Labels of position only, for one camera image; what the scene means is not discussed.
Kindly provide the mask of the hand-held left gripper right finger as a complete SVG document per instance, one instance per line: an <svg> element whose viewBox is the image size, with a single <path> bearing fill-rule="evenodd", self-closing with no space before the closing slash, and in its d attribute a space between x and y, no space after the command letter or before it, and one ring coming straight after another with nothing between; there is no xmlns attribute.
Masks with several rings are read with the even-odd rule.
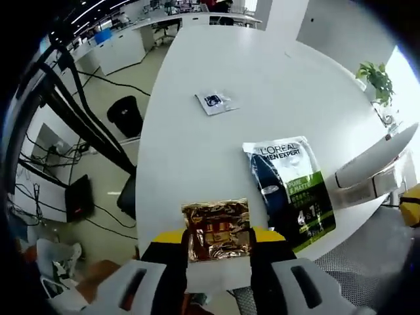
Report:
<svg viewBox="0 0 420 315"><path fill-rule="evenodd" d="M354 306L339 282L309 259L298 259L286 239L263 228L249 230L251 288L258 314L375 314Z"/></svg>

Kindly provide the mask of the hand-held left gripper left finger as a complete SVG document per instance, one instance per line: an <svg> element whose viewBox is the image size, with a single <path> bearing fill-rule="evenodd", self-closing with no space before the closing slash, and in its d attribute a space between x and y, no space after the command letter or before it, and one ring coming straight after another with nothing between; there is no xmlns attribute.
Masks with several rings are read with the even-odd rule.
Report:
<svg viewBox="0 0 420 315"><path fill-rule="evenodd" d="M162 232L139 260L102 282L81 314L180 314L186 291L188 231Z"/></svg>

